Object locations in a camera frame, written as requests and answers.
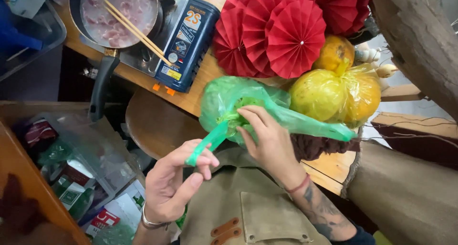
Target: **person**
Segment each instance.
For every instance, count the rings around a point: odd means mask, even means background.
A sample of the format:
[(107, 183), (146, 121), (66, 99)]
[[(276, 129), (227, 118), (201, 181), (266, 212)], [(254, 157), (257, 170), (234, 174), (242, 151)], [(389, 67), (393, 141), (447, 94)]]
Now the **person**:
[(246, 150), (198, 157), (183, 181), (184, 162), (201, 140), (185, 142), (146, 176), (145, 206), (134, 245), (170, 243), (169, 222), (188, 205), (180, 244), (375, 244), (313, 184), (295, 158), (289, 132), (263, 107), (237, 110), (255, 139), (238, 127)]

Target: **silver bangle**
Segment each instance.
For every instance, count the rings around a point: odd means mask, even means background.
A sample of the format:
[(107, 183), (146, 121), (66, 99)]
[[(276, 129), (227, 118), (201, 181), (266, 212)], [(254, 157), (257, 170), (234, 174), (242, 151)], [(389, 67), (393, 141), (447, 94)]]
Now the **silver bangle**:
[(169, 226), (170, 222), (156, 224), (148, 221), (145, 216), (145, 207), (146, 203), (143, 205), (143, 208), (141, 210), (141, 223), (143, 224), (143, 226), (149, 230), (155, 230), (165, 226), (165, 230), (167, 230), (167, 227)]

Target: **apron pocket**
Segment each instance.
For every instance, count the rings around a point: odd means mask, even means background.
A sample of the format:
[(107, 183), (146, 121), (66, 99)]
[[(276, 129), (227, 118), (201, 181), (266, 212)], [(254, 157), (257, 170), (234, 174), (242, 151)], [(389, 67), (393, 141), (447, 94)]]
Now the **apron pocket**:
[(241, 192), (245, 241), (288, 239), (300, 243), (311, 242), (307, 217), (283, 195), (261, 195)]

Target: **portable gas stove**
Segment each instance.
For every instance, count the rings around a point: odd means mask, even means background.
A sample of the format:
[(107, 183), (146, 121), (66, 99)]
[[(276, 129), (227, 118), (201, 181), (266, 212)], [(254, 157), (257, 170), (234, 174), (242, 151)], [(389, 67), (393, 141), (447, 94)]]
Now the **portable gas stove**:
[[(196, 77), (203, 57), (212, 43), (220, 12), (203, 0), (160, 0), (163, 23), (159, 34), (151, 39), (172, 66), (166, 65), (143, 43), (120, 49), (120, 60), (144, 72), (169, 88), (188, 92)], [(80, 36), (81, 41), (99, 52), (104, 48)]]

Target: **red string bracelet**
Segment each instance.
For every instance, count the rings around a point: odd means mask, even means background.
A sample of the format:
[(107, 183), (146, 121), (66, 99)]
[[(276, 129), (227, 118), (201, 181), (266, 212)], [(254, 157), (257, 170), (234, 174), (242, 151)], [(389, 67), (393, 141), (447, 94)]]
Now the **red string bracelet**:
[(306, 173), (305, 179), (302, 181), (302, 183), (299, 186), (295, 187), (294, 189), (289, 189), (289, 190), (286, 189), (286, 192), (291, 194), (291, 193), (294, 193), (294, 192), (298, 191), (299, 189), (304, 187), (309, 182), (309, 180), (310, 180), (310, 174)]

